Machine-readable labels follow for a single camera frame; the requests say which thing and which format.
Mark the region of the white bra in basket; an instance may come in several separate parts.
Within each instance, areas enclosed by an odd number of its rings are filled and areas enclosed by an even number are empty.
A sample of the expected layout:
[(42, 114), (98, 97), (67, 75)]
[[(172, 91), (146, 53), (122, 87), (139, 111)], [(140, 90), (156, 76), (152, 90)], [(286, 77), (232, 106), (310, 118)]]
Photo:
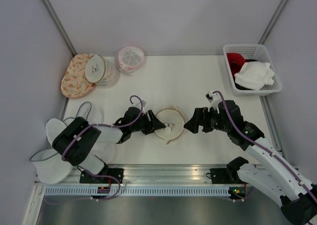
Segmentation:
[(260, 90), (265, 85), (273, 85), (274, 71), (269, 62), (251, 61), (243, 64), (235, 73), (235, 83), (250, 90)]

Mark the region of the floral peach laundry bag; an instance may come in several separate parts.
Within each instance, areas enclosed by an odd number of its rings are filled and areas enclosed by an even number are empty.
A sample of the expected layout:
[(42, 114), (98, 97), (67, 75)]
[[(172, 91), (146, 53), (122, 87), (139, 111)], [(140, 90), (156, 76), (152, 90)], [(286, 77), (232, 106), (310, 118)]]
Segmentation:
[(78, 54), (73, 57), (61, 81), (61, 92), (69, 99), (82, 98), (96, 88), (86, 79), (85, 70), (92, 55)]

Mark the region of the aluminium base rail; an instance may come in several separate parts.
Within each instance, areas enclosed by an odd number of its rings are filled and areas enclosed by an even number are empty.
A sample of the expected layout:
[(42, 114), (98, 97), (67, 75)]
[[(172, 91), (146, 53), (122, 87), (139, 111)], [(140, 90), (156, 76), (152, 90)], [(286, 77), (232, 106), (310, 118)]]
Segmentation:
[[(270, 179), (273, 178), (260, 164), (254, 166), (265, 173)], [(110, 164), (109, 168), (123, 169), (123, 186), (207, 186), (212, 182), (206, 177), (206, 173), (212, 168), (226, 168), (226, 164), (209, 165), (115, 165)], [(84, 186), (88, 183), (80, 183), (81, 172), (74, 168), (71, 173), (61, 182), (52, 185), (79, 185)], [(50, 185), (40, 182), (36, 177), (34, 185)]]

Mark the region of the beige round mesh laundry bag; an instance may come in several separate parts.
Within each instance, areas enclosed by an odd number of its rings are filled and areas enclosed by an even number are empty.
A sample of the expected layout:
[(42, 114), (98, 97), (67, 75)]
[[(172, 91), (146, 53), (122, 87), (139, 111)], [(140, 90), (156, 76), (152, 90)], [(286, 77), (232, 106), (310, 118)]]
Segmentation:
[(166, 144), (177, 140), (183, 134), (186, 117), (178, 107), (173, 105), (164, 107), (156, 113), (156, 118), (165, 125), (165, 128), (155, 130), (155, 135)]

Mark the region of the white grey-trimmed mesh laundry bag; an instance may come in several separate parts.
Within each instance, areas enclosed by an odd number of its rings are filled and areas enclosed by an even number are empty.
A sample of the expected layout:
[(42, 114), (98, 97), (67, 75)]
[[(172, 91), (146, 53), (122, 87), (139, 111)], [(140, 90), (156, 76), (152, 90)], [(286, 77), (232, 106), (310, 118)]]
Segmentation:
[[(79, 107), (75, 116), (63, 120), (51, 118), (46, 123), (46, 135), (48, 142), (53, 143), (54, 139), (77, 117), (83, 117), (88, 122), (101, 122), (101, 111), (91, 102), (84, 102)], [(64, 180), (72, 171), (73, 166), (61, 159), (61, 155), (55, 149), (45, 149), (35, 153), (30, 162), (36, 169), (40, 182), (45, 184), (56, 184)], [(99, 174), (105, 167), (104, 162), (93, 153), (79, 165), (93, 174)]]

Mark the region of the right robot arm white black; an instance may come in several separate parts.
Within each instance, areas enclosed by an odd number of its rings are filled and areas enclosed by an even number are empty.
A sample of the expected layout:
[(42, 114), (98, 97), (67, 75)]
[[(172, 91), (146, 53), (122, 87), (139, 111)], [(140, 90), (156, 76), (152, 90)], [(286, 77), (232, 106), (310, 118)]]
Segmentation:
[(317, 186), (294, 169), (253, 123), (245, 121), (233, 100), (220, 102), (217, 108), (196, 108), (184, 128), (198, 133), (225, 132), (230, 141), (254, 157), (269, 172), (259, 171), (243, 157), (226, 166), (232, 183), (252, 185), (273, 200), (293, 225), (306, 225), (317, 215)]

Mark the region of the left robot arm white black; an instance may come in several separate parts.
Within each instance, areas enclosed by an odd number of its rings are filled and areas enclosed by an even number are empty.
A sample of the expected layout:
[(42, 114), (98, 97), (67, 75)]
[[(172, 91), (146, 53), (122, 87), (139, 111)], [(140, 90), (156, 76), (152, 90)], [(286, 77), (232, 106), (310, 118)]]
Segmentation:
[(166, 125), (152, 112), (142, 112), (137, 107), (129, 107), (124, 116), (114, 125), (92, 125), (83, 117), (75, 118), (54, 140), (53, 148), (62, 160), (82, 170), (84, 183), (109, 183), (120, 178), (109, 171), (109, 167), (91, 150), (96, 143), (122, 144), (132, 133), (141, 131), (144, 135), (164, 129)]

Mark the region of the pink trimmed mesh laundry bag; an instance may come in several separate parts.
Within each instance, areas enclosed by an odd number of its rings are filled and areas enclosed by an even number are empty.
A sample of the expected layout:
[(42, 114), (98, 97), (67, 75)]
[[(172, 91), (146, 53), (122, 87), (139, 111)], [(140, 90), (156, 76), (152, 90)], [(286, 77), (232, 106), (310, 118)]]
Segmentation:
[(126, 46), (115, 55), (115, 66), (123, 74), (130, 74), (142, 67), (145, 53), (136, 46)]

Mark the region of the beige cylindrical mesh laundry bag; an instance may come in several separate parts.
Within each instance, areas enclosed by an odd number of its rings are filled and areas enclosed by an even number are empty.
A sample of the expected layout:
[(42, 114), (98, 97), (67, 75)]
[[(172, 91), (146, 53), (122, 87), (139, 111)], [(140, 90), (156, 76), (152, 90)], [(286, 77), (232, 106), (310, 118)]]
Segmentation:
[(111, 88), (120, 80), (120, 72), (113, 63), (101, 55), (93, 55), (85, 68), (85, 77), (98, 87)]

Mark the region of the red garment in basket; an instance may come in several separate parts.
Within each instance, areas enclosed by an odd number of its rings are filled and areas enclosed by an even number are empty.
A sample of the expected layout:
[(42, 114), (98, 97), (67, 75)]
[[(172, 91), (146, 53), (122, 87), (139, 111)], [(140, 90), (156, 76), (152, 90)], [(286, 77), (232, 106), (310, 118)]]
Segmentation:
[(232, 76), (234, 76), (236, 73), (240, 72), (242, 66), (246, 63), (246, 60), (238, 53), (227, 53), (226, 56)]

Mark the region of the white plastic basket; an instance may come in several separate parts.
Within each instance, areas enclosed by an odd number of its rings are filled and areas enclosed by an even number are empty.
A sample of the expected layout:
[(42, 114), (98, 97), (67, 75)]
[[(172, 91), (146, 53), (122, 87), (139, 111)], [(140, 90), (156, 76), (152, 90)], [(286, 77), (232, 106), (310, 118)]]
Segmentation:
[[(233, 79), (229, 60), (227, 54), (235, 53), (240, 54), (246, 60), (255, 60), (259, 62), (269, 62), (270, 68), (274, 71), (273, 85), (264, 85), (259, 90), (240, 90), (235, 86), (235, 81)], [(282, 83), (277, 75), (277, 71), (273, 64), (273, 61), (269, 55), (267, 48), (262, 44), (226, 44), (223, 46), (223, 54), (225, 57), (225, 63), (227, 67), (228, 77), (230, 81), (230, 86), (235, 96), (266, 96), (272, 93), (278, 93), (282, 90)]]

